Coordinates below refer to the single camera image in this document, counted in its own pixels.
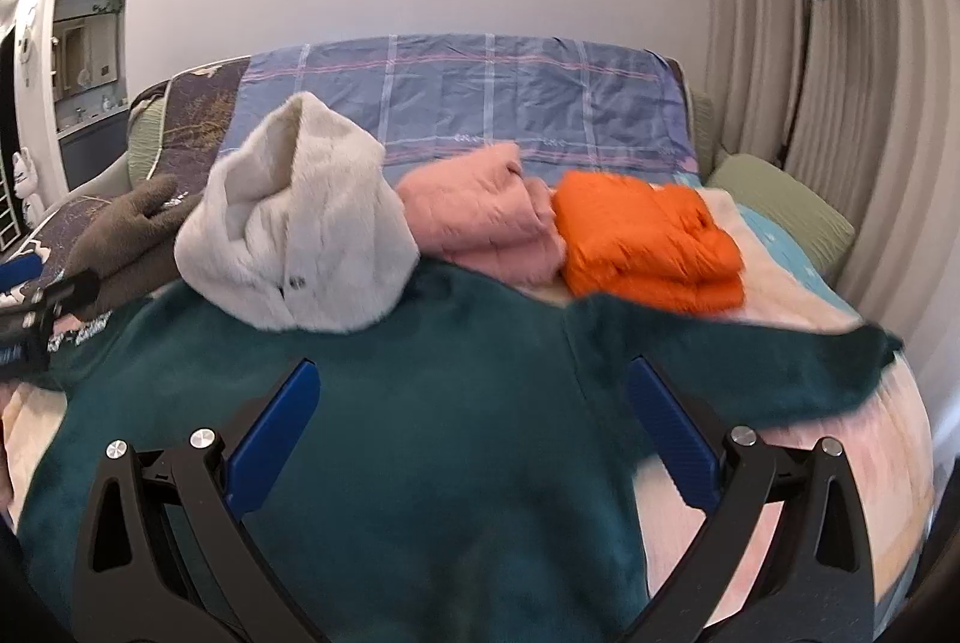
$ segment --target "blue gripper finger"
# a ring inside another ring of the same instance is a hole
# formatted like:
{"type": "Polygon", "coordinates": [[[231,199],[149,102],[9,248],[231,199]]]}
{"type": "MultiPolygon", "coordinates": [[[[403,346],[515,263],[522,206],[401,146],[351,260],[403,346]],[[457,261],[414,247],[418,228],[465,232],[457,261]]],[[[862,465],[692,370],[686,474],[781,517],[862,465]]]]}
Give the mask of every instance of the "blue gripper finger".
{"type": "Polygon", "coordinates": [[[0,293],[6,293],[27,280],[36,280],[43,274],[43,259],[35,253],[16,256],[6,264],[0,264],[0,293]]]}
{"type": "Polygon", "coordinates": [[[238,521],[259,509],[320,402],[320,374],[302,361],[263,408],[224,474],[224,502],[238,521]]]}
{"type": "Polygon", "coordinates": [[[690,507],[707,515],[720,504],[720,457],[646,358],[627,366],[627,398],[637,420],[690,507]]]}

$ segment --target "bed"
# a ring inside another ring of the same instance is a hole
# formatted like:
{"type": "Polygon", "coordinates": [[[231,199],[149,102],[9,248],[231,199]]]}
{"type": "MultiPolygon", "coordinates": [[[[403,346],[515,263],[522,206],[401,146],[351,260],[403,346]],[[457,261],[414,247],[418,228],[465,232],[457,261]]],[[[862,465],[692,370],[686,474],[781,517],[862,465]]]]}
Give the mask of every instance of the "bed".
{"type": "MultiPolygon", "coordinates": [[[[679,66],[652,53],[499,35],[299,45],[202,66],[155,88],[144,104],[157,125],[140,125],[145,115],[135,109],[128,155],[73,192],[21,246],[47,258],[43,277],[21,295],[29,297],[37,285],[56,278],[72,241],[109,198],[147,174],[172,173],[182,192],[203,190],[216,158],[298,90],[312,91],[377,136],[386,146],[385,174],[391,182],[432,158],[513,139],[520,143],[525,171],[551,184],[565,169],[587,168],[655,183],[700,185],[690,90],[679,66]]],[[[813,331],[856,323],[856,314],[786,232],[738,208],[725,192],[703,192],[745,261],[747,301],[728,317],[813,331]]],[[[562,283],[536,295],[557,303],[569,298],[562,283]]],[[[64,408],[61,395],[27,384],[8,392],[3,423],[14,523],[64,408]]],[[[874,552],[875,596],[889,601],[923,540],[933,501],[929,427],[905,361],[898,358],[888,368],[880,389],[858,411],[766,436],[809,447],[825,433],[848,447],[874,552]]],[[[635,496],[655,592],[702,516],[683,505],[659,461],[640,468],[635,496]]],[[[775,523],[776,512],[768,510],[717,618],[743,602],[775,523]]]]}

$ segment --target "white fur garment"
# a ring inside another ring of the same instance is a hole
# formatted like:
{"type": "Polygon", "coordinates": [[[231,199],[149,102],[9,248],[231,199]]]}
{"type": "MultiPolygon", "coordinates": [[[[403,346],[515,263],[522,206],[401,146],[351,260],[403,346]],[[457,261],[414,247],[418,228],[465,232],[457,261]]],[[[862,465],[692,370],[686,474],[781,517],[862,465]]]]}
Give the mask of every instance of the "white fur garment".
{"type": "Polygon", "coordinates": [[[182,278],[267,330],[352,331],[395,307],[418,259],[383,145],[296,93],[214,163],[176,236],[182,278]]]}

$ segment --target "green plant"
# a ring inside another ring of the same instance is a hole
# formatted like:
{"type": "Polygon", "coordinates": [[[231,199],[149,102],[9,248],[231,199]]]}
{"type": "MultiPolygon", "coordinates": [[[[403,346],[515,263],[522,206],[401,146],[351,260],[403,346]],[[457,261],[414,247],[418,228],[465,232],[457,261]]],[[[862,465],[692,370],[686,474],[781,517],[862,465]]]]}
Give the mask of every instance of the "green plant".
{"type": "Polygon", "coordinates": [[[93,5],[95,14],[119,14],[123,11],[123,4],[126,0],[104,0],[104,5],[93,5]]]}

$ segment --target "metal pivot bolt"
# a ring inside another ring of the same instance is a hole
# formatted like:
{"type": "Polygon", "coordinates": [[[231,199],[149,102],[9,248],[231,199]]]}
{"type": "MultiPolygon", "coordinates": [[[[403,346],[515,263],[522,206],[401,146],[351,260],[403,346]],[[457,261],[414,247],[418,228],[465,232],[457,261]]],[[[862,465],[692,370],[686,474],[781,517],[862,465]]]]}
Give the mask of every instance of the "metal pivot bolt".
{"type": "Polygon", "coordinates": [[[203,429],[198,429],[190,435],[190,444],[194,448],[209,448],[213,445],[213,441],[217,438],[216,432],[212,429],[204,427],[203,429]]]}
{"type": "Polygon", "coordinates": [[[829,456],[843,456],[843,443],[836,437],[824,437],[820,447],[824,449],[824,454],[829,456]]]}
{"type": "Polygon", "coordinates": [[[757,433],[749,426],[736,426],[731,429],[730,437],[737,445],[749,448],[757,444],[757,433]]]}
{"type": "Polygon", "coordinates": [[[126,454],[127,452],[127,443],[123,440],[113,440],[112,443],[107,445],[107,458],[108,459],[119,459],[120,456],[126,454]]]}

